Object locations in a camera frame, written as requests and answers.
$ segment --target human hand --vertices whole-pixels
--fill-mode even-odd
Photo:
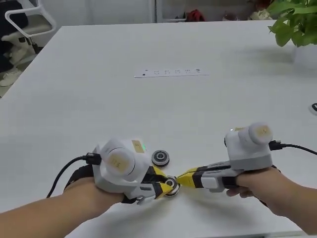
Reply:
[[[81,178],[69,185],[62,196],[67,196],[70,202],[79,202],[87,219],[100,216],[113,204],[123,200],[121,193],[108,193],[95,186],[94,178]]]
[[[238,194],[242,198],[254,196],[266,203],[278,216],[285,216],[292,197],[300,187],[275,168],[243,173],[237,177],[236,182],[240,187],[229,189],[228,196]]]

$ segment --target white power strip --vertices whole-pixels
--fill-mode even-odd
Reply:
[[[176,76],[200,76],[209,75],[208,72],[200,69],[163,69],[163,70],[149,70],[145,69],[138,72],[135,78],[154,78],[154,77],[176,77]]]

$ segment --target red object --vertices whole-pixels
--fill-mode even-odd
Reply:
[[[186,21],[187,22],[205,21],[205,18],[200,13],[200,11],[196,9],[186,14]]]
[[[271,3],[271,0],[259,0],[258,3],[256,4],[257,11],[267,9],[270,3]]]

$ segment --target metal bearing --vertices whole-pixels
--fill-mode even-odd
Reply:
[[[164,167],[169,163],[169,155],[165,150],[157,150],[152,154],[152,163]]]
[[[166,180],[165,183],[169,186],[172,186],[173,190],[171,192],[165,194],[165,196],[166,197],[173,197],[178,193],[179,188],[180,188],[180,184],[177,183],[176,177],[174,177],[174,176],[167,176],[167,177],[168,177],[168,179]]]

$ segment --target black strap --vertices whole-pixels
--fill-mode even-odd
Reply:
[[[67,182],[65,188],[67,188],[69,185],[71,185],[73,182],[83,179],[83,178],[91,178],[94,177],[94,171],[92,165],[86,165],[82,166],[79,169],[77,169],[72,176],[70,177],[69,181]],[[132,204],[136,202],[136,198],[129,199],[125,195],[121,203],[126,203],[126,204]]]

